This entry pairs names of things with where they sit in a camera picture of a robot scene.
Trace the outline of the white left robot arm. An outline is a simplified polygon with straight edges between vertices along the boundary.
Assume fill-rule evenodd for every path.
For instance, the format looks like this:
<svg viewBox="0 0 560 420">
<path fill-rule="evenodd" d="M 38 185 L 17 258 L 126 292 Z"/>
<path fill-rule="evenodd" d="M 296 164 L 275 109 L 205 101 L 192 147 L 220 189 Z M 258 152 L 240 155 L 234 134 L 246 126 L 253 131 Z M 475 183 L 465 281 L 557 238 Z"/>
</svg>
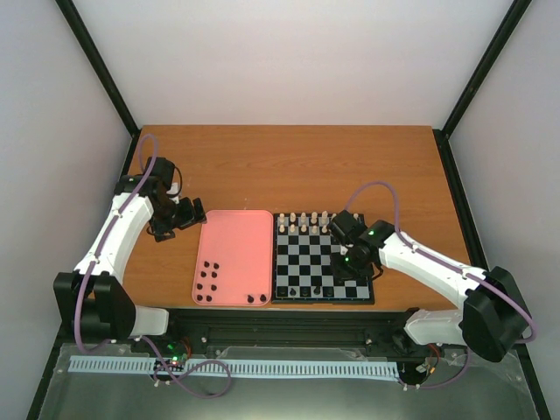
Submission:
<svg viewBox="0 0 560 420">
<path fill-rule="evenodd" d="M 175 237 L 206 221 L 199 198 L 177 198 L 169 180 L 150 175 L 121 177 L 108 218 L 94 244 L 70 272 L 60 272 L 53 290 L 63 328 L 82 339 L 125 340 L 148 335 L 163 352 L 180 346 L 182 331 L 162 308 L 135 304 L 123 287 L 123 275 L 139 235 L 156 242 Z"/>
</svg>

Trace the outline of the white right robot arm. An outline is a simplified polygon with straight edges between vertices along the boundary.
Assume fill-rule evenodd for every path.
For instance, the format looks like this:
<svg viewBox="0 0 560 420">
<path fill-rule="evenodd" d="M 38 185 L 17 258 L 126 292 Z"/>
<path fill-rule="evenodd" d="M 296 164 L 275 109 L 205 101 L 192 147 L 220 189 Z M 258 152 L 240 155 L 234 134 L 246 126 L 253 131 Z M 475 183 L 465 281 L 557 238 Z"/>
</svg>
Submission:
<svg viewBox="0 0 560 420">
<path fill-rule="evenodd" d="M 417 310 L 408 318 L 403 330 L 418 345 L 466 346 L 486 361 L 500 362 L 526 331 L 535 329 L 513 275 L 502 267 L 459 263 L 384 220 L 367 227 L 340 213 L 328 231 L 341 246 L 331 258 L 336 276 L 371 280 L 374 270 L 396 270 L 453 304 L 451 310 Z"/>
</svg>

